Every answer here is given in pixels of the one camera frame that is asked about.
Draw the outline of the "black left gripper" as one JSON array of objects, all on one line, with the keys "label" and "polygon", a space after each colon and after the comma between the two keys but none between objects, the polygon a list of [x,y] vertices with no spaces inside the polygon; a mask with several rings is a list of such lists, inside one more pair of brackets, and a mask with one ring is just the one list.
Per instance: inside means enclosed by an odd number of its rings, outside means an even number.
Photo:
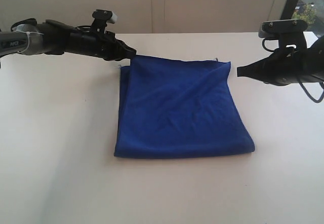
[{"label": "black left gripper", "polygon": [[106,61],[132,59],[137,54],[137,50],[129,47],[125,42],[118,42],[113,32],[84,30],[70,34],[65,52],[97,57]]}]

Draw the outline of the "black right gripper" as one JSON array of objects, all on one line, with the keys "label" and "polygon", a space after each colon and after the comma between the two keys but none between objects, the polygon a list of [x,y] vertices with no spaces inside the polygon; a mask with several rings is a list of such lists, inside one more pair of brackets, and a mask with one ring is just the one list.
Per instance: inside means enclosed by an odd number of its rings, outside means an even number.
[{"label": "black right gripper", "polygon": [[286,48],[284,52],[276,55],[277,57],[270,62],[268,58],[264,58],[237,67],[237,76],[276,86],[319,82],[319,49],[297,51],[294,48]]}]

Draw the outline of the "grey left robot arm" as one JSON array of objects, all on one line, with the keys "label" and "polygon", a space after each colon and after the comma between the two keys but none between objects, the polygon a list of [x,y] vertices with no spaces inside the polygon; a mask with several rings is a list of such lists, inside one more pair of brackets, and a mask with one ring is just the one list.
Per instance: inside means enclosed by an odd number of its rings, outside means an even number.
[{"label": "grey left robot arm", "polygon": [[135,57],[137,51],[115,33],[106,31],[107,24],[95,19],[92,25],[69,26],[55,20],[37,23],[29,18],[12,25],[11,30],[1,31],[1,57],[21,55],[63,55],[72,53],[121,61]]}]

